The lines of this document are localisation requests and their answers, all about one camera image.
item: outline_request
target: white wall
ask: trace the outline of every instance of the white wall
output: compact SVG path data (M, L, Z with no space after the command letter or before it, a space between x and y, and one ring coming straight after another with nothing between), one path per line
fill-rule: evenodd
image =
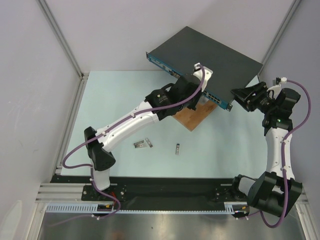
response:
M257 60L293 0L47 0L81 69L152 70L150 52L185 26Z
M79 78L35 0L1 1L0 33L0 222L22 200L21 240Z
M288 77L303 84L311 97L309 121L294 133L291 141L292 169L302 181L313 214L320 226L320 1L302 1L279 45L265 66L261 80L271 84L275 77ZM302 97L294 107L292 120L298 125L306 116L308 103Z

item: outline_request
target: wooden block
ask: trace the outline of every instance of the wooden block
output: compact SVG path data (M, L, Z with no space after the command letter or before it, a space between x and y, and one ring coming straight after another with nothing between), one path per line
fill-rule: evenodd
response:
M198 103L196 110L184 108L173 117L185 126L190 132L193 131L218 105L212 101L205 104Z

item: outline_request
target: light blue table surface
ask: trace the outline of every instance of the light blue table surface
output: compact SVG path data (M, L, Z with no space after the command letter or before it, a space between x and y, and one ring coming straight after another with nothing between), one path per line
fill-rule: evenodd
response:
M113 123L133 110L152 90L176 78L164 71L90 72L68 152L84 142L84 130ZM251 85L258 83L254 78ZM263 114L246 112L235 101L231 112L216 108L190 132L167 117L124 140L112 151L116 163L111 176L233 178L238 174L259 177L267 166ZM133 143L149 138L152 148L136 149ZM176 144L180 153L176 155ZM74 153L68 165L89 163L85 147ZM62 175L89 176L88 167L62 169Z

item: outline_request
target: metal floor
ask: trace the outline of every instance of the metal floor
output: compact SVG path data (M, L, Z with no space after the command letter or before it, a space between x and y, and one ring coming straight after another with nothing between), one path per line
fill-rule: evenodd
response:
M264 225L259 214L249 220L230 215L116 214L97 221L90 216L50 226L76 216L46 213L38 240L305 240L294 207L279 228ZM277 218L268 216L271 223Z

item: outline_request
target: metal frame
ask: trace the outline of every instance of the metal frame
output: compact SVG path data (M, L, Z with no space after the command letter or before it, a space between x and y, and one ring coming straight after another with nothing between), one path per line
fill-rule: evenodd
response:
M76 91L76 95L73 101L73 105L69 114L68 122L66 124L65 128L65 134L63 136L63 139L61 141L61 145L57 154L56 158L56 164L55 168L52 171L52 174L55 176L58 176L61 174L61 162L63 159L63 156L66 154L68 149L68 144L71 138L71 133L76 121L76 117L78 114L78 110L80 107L80 103L82 100L82 96L85 90L85 86L88 80L89 74L83 74L79 64L77 63L77 60L72 53L72 50L67 43L57 21L55 20L46 0L36 0L40 9L42 10L46 20L48 21L54 35L57 37L57 40L59 41L62 49L64 50L65 54L67 55L69 61L71 62L72 67L74 68L75 72L80 77L80 82ZM284 31L286 30L289 22L291 21L293 15L297 11L299 5L301 3L301 0L294 0L292 5L290 6L290 9L288 10L283 22L281 23L281 26L279 27L279 30L277 31L274 39L272 40L271 45L269 46L265 56L263 57L261 63L265 65L268 60L270 59L270 56L272 55L274 49L278 45L278 42L280 41ZM263 71L264 67L260 70L258 76ZM75 207L75 211L80 212L86 212L88 213L88 209L86 207L92 207L89 208L89 211L94 212L95 207L98 204L101 203L112 203L110 202L83 202L81 201L83 186L87 185L88 183L43 183L39 188L39 193L37 195L34 209L33 209L33 218L30 223L30 226L27 231L27 235L25 239L27 240L35 240L38 238L38 235L40 233L41 224L44 218L44 214L46 210L49 211L59 211L59 212L67 212L67 211L73 211L71 210L70 206ZM233 209L232 206L234 204L245 204L244 202L225 202L225 208L227 212L216 212L213 214L232 214ZM299 201L296 203L296 209L298 211L300 221L306 236L307 240L316 240L319 239L319 231L314 224L315 220L312 216L310 206L307 200L307 197L305 193L303 193L299 199ZM160 214L174 214L174 212L163 212L163 211L122 211L123 213L160 213Z

